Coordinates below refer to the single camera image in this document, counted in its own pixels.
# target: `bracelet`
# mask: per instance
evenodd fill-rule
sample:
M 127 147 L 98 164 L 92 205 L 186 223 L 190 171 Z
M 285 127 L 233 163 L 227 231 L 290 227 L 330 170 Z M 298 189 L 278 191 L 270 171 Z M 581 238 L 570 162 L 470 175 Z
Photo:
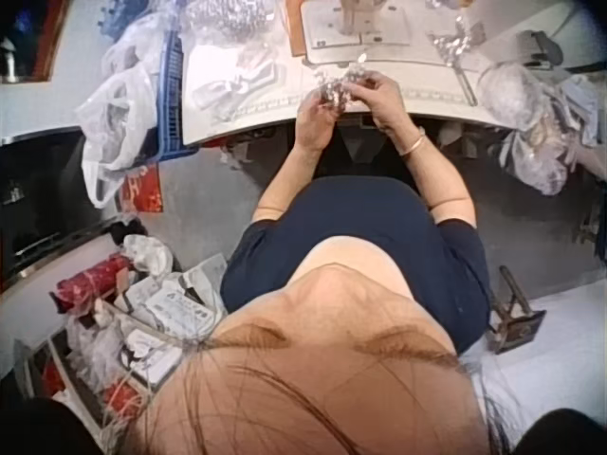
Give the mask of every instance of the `bracelet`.
M 407 150 L 405 150 L 402 154 L 400 154 L 400 156 L 404 158 L 405 156 L 412 154 L 422 144 L 422 142 L 424 141 L 424 137 L 426 137 L 426 130 L 424 130 L 420 126 L 419 127 L 419 139 L 414 143 L 414 145 L 412 145 Z

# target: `person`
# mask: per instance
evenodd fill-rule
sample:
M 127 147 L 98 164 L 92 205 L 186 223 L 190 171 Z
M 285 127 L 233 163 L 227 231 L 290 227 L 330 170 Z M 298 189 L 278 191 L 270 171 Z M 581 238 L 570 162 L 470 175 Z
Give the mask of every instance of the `person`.
M 394 143 L 391 172 L 401 164 L 414 187 L 313 180 L 333 159 L 340 113 L 310 94 L 230 259 L 229 314 L 161 388 L 124 453 L 489 452 L 457 357 L 489 314 L 469 192 L 395 82 L 372 72 L 346 88 Z

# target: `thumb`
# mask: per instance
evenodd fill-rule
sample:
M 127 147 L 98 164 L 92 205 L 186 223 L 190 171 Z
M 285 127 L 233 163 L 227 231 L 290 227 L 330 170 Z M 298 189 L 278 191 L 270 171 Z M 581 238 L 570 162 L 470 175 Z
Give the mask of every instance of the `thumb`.
M 346 82 L 343 86 L 355 99 L 361 100 L 365 104 L 371 104 L 375 100 L 375 90 L 351 82 Z

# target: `blue plastic basket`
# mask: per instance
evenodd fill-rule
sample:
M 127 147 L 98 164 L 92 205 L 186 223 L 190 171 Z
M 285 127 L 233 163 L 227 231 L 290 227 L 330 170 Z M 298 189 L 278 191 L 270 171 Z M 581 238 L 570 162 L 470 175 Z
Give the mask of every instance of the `blue plastic basket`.
M 193 155 L 198 147 L 183 145 L 181 135 L 181 76 L 183 49 L 177 31 L 167 31 L 160 56 L 156 109 L 158 126 L 150 130 L 133 167 Z

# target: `woman's left arm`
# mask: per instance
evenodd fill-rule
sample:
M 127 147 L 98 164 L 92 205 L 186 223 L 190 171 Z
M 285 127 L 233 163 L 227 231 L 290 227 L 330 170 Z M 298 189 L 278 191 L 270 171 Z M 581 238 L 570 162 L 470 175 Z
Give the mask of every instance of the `woman's left arm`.
M 322 104 L 320 93 L 311 92 L 302 102 L 295 121 L 295 145 L 270 182 L 253 212 L 252 222 L 278 220 L 295 196 L 312 181 L 322 152 L 331 140 L 339 112 Z

